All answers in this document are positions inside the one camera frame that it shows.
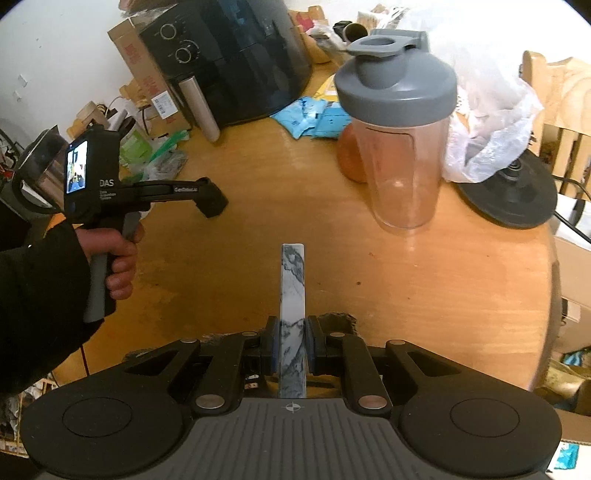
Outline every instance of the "device screen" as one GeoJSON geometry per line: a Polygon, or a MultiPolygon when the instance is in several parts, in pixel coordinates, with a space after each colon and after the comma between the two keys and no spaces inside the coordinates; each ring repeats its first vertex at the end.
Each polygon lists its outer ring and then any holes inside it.
{"type": "Polygon", "coordinates": [[[68,152],[66,193],[86,187],[86,157],[88,141],[82,142],[68,152]]]}

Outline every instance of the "hand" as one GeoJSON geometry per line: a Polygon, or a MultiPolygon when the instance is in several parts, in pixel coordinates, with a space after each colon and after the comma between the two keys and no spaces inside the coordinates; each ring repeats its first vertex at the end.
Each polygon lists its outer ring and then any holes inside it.
{"type": "Polygon", "coordinates": [[[112,228],[95,228],[93,230],[76,229],[76,235],[86,258],[97,254],[116,255],[111,266],[113,274],[106,279],[106,286],[111,291],[113,300],[125,300],[131,296],[134,288],[131,284],[135,276],[135,263],[138,249],[135,244],[144,237],[144,227],[140,223],[131,241],[112,228]]]}

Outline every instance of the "gray bottle lid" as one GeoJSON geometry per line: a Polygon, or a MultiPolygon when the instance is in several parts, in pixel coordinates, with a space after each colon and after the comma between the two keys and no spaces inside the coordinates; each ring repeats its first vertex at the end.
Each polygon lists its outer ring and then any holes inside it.
{"type": "Polygon", "coordinates": [[[358,120],[382,127],[428,125],[457,104],[453,69],[429,53],[426,32],[375,30],[353,42],[335,76],[339,101],[358,120]]]}

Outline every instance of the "marble patterned bar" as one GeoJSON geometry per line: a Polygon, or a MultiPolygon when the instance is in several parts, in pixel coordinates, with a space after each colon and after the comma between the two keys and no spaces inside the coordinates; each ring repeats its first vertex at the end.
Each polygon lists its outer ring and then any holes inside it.
{"type": "Polygon", "coordinates": [[[306,397],[304,245],[284,244],[281,254],[279,398],[306,397]]]}

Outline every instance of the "wooden table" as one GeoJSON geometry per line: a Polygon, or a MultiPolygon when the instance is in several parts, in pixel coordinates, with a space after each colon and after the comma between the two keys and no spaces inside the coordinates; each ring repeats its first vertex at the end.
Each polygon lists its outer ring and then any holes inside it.
{"type": "MultiPolygon", "coordinates": [[[[327,77],[316,71],[309,92],[327,77]]],[[[441,188],[435,218],[398,235],[372,217],[365,185],[343,177],[333,140],[298,141],[272,119],[185,143],[180,179],[209,176],[230,200],[207,220],[190,202],[157,204],[130,300],[86,346],[91,371],[181,337],[255,330],[279,312],[282,243],[306,246],[307,313],[348,312],[372,345],[405,339],[527,388],[548,327],[553,244],[441,188]]],[[[79,356],[59,369],[82,373],[79,356]]]]}

